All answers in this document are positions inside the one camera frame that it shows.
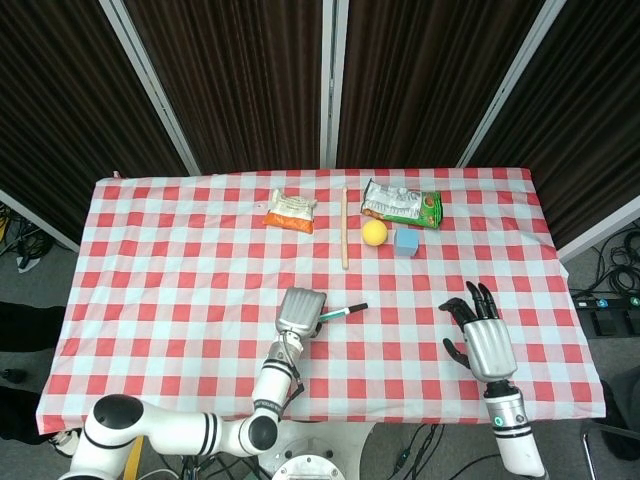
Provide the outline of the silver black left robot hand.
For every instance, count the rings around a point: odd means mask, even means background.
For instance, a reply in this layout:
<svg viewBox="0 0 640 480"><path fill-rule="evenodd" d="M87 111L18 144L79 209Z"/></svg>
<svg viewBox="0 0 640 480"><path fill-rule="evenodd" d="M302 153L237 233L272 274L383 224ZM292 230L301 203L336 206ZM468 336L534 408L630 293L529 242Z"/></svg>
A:
<svg viewBox="0 0 640 480"><path fill-rule="evenodd" d="M325 293L315 290L288 288L277 311L277 332L292 332L300 339L315 337L326 298Z"/></svg>

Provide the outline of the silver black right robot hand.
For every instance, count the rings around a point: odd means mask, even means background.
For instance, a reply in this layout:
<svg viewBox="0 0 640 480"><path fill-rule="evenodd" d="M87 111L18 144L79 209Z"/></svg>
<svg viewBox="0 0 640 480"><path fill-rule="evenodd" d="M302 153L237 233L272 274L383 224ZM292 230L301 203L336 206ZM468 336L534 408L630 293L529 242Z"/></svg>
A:
<svg viewBox="0 0 640 480"><path fill-rule="evenodd" d="M475 308L459 297L438 306L448 312L460 328L466 345L465 352L455 347L449 338L443 345L449 356L469 369L473 376L486 384L508 381L517 370L507 325L500 317L495 300L483 284L466 282Z"/></svg>

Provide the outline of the beige wooden stick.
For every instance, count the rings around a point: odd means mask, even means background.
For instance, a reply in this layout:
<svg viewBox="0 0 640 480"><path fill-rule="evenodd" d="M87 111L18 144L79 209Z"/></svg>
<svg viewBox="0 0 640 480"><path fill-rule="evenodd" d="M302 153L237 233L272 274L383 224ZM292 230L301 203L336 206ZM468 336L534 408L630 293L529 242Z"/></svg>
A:
<svg viewBox="0 0 640 480"><path fill-rule="evenodd" d="M349 256L348 256L348 189L346 186L342 188L341 192L341 265L343 270L349 268Z"/></svg>

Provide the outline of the red white checkered tablecloth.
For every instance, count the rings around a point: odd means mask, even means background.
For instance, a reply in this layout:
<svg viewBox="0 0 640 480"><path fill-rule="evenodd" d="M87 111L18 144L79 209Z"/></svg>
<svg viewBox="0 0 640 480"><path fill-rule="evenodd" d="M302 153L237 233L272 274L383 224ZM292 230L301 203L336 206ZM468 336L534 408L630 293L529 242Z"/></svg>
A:
<svg viewBox="0 0 640 480"><path fill-rule="evenodd" d="M382 221L364 243L370 179L439 192L437 229ZM349 268L341 265L348 189ZM314 231L263 219L271 194L316 199ZM414 257L396 229L418 231ZM438 306L485 284L507 324L514 376L533 420L595 418L603 391L568 274L525 169L306 170L185 178L105 179L94 189L66 315L36 419L44 433L83 423L103 395L241 417L285 291L311 288L326 308L367 303L304 347L298 420L477 423L482 386L443 339L461 333Z"/></svg>

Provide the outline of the orange white snack packet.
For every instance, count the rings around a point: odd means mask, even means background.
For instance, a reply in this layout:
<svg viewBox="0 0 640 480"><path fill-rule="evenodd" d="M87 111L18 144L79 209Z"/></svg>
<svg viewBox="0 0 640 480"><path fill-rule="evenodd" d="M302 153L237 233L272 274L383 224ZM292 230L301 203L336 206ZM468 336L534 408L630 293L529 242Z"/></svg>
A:
<svg viewBox="0 0 640 480"><path fill-rule="evenodd" d="M281 189L275 189L271 194L270 208L263 219L263 224L312 234L316 205L316 199L287 196Z"/></svg>

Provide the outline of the yellow ball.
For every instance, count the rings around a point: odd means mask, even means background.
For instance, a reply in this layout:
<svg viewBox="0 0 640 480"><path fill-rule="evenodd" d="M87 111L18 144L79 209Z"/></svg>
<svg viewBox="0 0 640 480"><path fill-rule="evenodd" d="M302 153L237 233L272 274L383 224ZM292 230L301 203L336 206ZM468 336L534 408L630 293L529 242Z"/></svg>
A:
<svg viewBox="0 0 640 480"><path fill-rule="evenodd" d="M366 245L377 247L387 241L388 228L381 220L372 219L362 226L361 236Z"/></svg>

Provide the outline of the black power strip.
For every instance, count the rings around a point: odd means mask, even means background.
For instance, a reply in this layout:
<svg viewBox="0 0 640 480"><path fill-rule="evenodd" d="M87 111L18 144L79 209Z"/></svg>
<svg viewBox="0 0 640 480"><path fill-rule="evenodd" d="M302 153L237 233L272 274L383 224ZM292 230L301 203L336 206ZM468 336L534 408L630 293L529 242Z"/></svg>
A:
<svg viewBox="0 0 640 480"><path fill-rule="evenodd" d="M622 311L640 311L640 297L624 296L620 298L605 297L584 297L573 299L577 310L622 310Z"/></svg>

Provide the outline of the blue cube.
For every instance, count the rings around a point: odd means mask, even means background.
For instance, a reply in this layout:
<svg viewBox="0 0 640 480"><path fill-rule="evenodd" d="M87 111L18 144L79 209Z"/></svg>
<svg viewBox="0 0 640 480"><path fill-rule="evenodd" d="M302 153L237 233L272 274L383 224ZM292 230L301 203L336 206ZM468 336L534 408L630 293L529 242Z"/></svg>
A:
<svg viewBox="0 0 640 480"><path fill-rule="evenodd" d="M399 228L394 233L394 252L397 256L414 257L419 247L420 237L417 230Z"/></svg>

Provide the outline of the white robot torso base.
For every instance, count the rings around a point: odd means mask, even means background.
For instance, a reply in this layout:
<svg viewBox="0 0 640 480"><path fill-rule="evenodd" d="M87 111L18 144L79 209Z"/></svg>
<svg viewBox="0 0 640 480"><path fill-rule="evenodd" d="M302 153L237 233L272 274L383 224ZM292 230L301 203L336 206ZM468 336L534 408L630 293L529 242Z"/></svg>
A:
<svg viewBox="0 0 640 480"><path fill-rule="evenodd" d="M373 422L283 420L274 446L258 456L271 480L361 480Z"/></svg>

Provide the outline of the green silver snack bag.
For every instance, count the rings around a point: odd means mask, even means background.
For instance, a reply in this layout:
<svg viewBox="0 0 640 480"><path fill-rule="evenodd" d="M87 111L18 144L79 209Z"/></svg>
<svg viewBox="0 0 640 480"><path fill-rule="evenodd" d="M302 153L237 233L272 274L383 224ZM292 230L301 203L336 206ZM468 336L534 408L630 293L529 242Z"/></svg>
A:
<svg viewBox="0 0 640 480"><path fill-rule="evenodd" d="M443 218L441 194L379 184L370 179L360 207L363 215L382 221L437 229Z"/></svg>

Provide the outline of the black chair metal frame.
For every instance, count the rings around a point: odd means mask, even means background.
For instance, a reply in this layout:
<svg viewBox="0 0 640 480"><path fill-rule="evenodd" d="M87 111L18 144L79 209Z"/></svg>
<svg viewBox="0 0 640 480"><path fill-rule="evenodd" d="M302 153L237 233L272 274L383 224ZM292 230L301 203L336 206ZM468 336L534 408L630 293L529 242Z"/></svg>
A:
<svg viewBox="0 0 640 480"><path fill-rule="evenodd" d="M640 381L601 379L606 412L603 418L585 421L580 440L589 480L603 480L594 463L590 435L600 432L607 449L625 461L640 460Z"/></svg>

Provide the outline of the dark partition panel white frame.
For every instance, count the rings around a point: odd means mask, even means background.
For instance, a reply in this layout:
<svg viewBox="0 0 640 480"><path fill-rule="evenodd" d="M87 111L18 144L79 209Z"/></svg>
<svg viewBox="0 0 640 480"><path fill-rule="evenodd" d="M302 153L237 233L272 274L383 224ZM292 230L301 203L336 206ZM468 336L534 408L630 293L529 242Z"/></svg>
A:
<svg viewBox="0 0 640 480"><path fill-rule="evenodd" d="M187 170L98 0L0 0L0 190L79 243L115 172Z"/></svg>
<svg viewBox="0 0 640 480"><path fill-rule="evenodd" d="M323 162L331 0L98 0L192 175Z"/></svg>
<svg viewBox="0 0 640 480"><path fill-rule="evenodd" d="M324 0L322 165L465 165L566 1Z"/></svg>
<svg viewBox="0 0 640 480"><path fill-rule="evenodd" d="M469 164L528 169L558 249L640 196L640 0L565 0Z"/></svg>

